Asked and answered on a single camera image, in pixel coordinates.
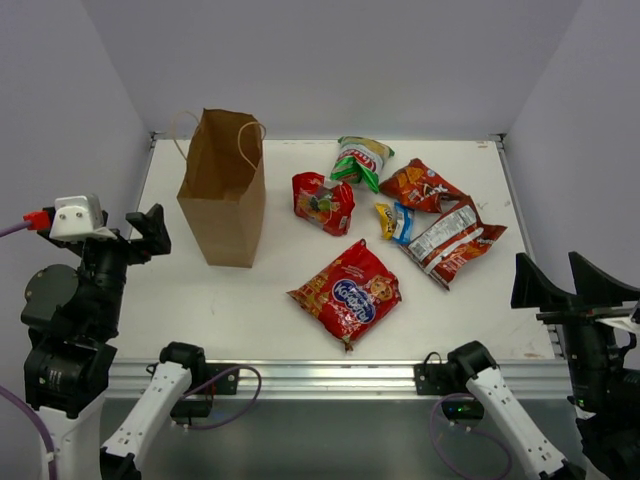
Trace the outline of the brown paper bag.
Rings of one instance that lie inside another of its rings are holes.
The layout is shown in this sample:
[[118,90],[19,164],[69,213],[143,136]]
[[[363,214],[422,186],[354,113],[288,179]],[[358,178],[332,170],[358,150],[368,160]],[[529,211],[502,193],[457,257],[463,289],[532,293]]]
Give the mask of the brown paper bag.
[[187,150],[177,201],[210,266],[250,268],[266,206],[265,127],[251,114],[204,109]]

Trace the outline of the red KitKat candy pack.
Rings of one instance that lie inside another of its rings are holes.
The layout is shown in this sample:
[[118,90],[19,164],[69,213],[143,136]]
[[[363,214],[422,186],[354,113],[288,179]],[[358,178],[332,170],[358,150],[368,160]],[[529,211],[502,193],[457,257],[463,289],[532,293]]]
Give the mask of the red KitKat candy pack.
[[466,197],[401,249],[424,274],[449,290],[460,269],[486,254],[507,229],[484,223]]

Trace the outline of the blue white snack pack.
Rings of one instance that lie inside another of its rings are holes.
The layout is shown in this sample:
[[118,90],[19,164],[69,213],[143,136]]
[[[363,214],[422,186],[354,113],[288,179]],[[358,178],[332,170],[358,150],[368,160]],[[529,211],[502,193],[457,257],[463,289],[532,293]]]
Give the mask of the blue white snack pack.
[[399,245],[407,245],[411,241],[415,212],[399,202],[394,203],[395,229],[392,240]]

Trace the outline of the red Skittles candy pack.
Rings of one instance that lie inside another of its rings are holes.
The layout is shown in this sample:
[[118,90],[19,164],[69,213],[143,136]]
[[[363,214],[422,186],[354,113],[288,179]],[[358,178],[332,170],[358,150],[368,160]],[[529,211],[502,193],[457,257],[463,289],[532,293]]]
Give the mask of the red Skittles candy pack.
[[332,181],[315,172],[292,177],[293,211],[309,223],[332,236],[344,236],[351,225],[355,209],[352,187]]

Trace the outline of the red Doritos chip bag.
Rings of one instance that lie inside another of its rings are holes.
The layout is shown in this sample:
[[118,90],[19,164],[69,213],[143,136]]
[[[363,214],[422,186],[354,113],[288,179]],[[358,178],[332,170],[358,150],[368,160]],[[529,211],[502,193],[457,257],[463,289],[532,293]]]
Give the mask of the red Doritos chip bag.
[[443,213],[444,202],[460,201],[466,194],[419,158],[412,159],[382,181],[379,191],[401,205],[425,213]]

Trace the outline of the yellow M&M candy pack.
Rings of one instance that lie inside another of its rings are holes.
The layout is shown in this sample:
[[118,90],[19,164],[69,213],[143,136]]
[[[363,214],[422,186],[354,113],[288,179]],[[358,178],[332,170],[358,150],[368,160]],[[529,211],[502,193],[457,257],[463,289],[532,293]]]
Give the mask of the yellow M&M candy pack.
[[374,207],[379,215],[382,238],[391,240],[396,228],[393,210],[386,203],[376,203]]

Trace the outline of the large red candy bag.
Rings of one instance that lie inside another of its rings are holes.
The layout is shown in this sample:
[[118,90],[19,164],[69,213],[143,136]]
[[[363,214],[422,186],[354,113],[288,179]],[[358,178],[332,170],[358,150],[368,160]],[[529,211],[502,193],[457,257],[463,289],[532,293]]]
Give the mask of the large red candy bag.
[[287,295],[347,352],[402,301],[397,276],[364,239]]

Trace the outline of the green chip bag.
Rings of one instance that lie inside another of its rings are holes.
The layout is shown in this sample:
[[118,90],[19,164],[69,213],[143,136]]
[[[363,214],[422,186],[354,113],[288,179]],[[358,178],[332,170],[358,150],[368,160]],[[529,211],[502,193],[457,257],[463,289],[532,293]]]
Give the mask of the green chip bag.
[[330,179],[351,185],[364,185],[374,193],[380,192],[380,176],[394,150],[379,141],[342,136],[337,140],[339,152]]

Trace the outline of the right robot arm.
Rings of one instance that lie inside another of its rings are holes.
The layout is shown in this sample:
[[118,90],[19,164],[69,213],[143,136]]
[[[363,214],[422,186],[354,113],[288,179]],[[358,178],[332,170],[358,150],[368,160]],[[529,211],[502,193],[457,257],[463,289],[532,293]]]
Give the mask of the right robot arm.
[[[525,253],[516,256],[514,309],[538,309],[537,319],[562,330],[569,402],[583,412],[576,426],[582,453],[608,479],[639,476],[639,372],[625,367],[639,345],[639,290],[577,252],[569,255],[574,288],[554,285]],[[545,437],[513,397],[498,364],[478,341],[447,356],[451,389],[469,392],[494,420],[529,479],[578,479],[580,469]]]

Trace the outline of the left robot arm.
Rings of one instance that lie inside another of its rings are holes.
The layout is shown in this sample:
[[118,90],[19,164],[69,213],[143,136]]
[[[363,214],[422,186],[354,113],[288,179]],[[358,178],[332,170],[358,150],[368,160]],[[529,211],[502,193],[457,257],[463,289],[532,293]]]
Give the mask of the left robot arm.
[[31,350],[24,363],[27,412],[41,433],[51,479],[139,479],[160,427],[186,393],[208,379],[203,348],[172,342],[160,353],[150,384],[110,439],[100,420],[116,356],[127,270],[171,251],[164,209],[131,212],[139,238],[106,226],[108,214],[71,197],[36,212],[37,234],[77,255],[80,264],[50,265],[25,288],[21,321]]

